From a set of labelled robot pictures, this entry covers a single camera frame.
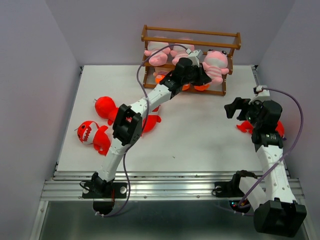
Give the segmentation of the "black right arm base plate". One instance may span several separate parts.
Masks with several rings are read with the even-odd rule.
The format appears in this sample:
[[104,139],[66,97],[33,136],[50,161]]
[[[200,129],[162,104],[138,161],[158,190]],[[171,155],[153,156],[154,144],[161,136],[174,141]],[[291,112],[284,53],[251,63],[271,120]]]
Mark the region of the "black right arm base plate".
[[240,198],[245,195],[240,190],[239,183],[232,181],[216,181],[211,193],[217,198]]

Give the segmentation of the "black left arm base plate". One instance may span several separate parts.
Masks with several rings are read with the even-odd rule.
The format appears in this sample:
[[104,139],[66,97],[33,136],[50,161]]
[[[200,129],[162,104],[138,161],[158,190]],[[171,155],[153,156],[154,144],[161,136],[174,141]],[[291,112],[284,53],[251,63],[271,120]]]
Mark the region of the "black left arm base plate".
[[81,181],[83,199],[125,199],[127,197],[126,182],[112,182],[95,187],[92,181]]

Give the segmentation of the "pink pig plush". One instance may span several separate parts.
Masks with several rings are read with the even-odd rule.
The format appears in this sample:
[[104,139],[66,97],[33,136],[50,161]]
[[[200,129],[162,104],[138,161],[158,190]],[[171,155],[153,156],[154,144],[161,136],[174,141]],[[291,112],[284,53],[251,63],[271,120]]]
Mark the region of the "pink pig plush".
[[[180,44],[187,49],[190,49],[191,51],[195,50],[195,46],[193,44]],[[181,46],[173,46],[172,50],[170,51],[170,55],[172,56],[172,64],[176,65],[180,58],[186,58],[188,56],[188,53],[186,52],[186,49]]]
[[148,59],[149,64],[154,67],[159,67],[166,64],[168,60],[168,55],[171,52],[171,48],[168,47],[169,43],[165,41],[145,41],[146,48],[144,50],[144,55],[146,57],[151,56],[159,49],[166,47],[165,49],[159,51]]
[[220,85],[223,75],[229,73],[227,52],[224,50],[208,50],[202,64],[206,74],[211,78],[212,85]]

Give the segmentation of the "boy doll black hair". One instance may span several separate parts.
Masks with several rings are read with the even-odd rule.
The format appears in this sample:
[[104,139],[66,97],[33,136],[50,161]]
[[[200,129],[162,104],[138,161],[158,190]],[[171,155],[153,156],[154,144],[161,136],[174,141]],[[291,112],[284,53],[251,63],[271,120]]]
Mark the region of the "boy doll black hair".
[[159,84],[160,81],[171,71],[171,68],[155,66],[153,76],[155,77],[155,83]]

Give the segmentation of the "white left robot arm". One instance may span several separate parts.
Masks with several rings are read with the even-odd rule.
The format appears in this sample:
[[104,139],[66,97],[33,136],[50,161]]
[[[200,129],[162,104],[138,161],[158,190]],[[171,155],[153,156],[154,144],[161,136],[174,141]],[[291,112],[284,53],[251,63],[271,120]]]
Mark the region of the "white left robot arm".
[[125,163],[127,152],[141,137],[152,110],[181,93],[185,85],[203,86],[210,81],[202,63],[182,57],[151,92],[130,105],[122,104],[113,123],[113,139],[106,159],[91,179],[82,181],[80,186],[88,193],[110,197],[118,166]]

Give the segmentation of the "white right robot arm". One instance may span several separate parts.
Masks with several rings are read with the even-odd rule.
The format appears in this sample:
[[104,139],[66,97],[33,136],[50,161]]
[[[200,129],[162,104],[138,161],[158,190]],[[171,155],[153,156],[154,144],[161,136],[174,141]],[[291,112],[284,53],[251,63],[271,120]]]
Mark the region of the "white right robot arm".
[[273,100],[251,100],[237,97],[224,106],[227,118],[237,110],[237,119],[247,120],[253,127],[251,141],[260,161],[260,178],[242,171],[230,182],[231,192],[243,195],[253,210],[254,228],[259,233],[293,238],[307,216],[304,205],[298,204],[284,165],[283,140],[276,128],[282,106]]

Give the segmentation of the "boy doll from corner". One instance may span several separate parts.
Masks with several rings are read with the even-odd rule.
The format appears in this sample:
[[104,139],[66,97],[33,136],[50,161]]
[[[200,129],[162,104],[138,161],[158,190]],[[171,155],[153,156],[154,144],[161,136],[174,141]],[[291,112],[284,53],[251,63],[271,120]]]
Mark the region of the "boy doll from corner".
[[209,87],[210,87],[210,84],[205,84],[201,86],[194,86],[194,89],[196,89],[197,91],[203,92],[207,90]]

